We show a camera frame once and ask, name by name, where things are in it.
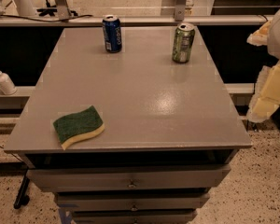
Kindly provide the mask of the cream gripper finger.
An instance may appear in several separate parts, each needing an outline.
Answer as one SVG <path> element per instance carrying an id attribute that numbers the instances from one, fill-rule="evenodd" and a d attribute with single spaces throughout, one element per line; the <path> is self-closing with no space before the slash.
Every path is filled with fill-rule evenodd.
<path id="1" fill-rule="evenodd" d="M 253 46 L 266 46 L 271 22 L 265 22 L 257 31 L 250 34 L 246 42 Z"/>
<path id="2" fill-rule="evenodd" d="M 269 119 L 280 106 L 280 60 L 273 67 L 263 66 L 248 106 L 246 117 L 254 123 Z"/>

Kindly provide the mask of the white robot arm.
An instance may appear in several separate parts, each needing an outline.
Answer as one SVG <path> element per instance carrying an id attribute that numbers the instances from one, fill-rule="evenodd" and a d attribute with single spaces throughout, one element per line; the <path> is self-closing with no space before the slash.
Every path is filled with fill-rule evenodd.
<path id="1" fill-rule="evenodd" d="M 246 42 L 254 46 L 266 46 L 268 53 L 277 59 L 273 67 L 262 67 L 248 106 L 247 119 L 261 123 L 269 119 L 280 106 L 280 9 L 271 21 L 264 23 Z"/>

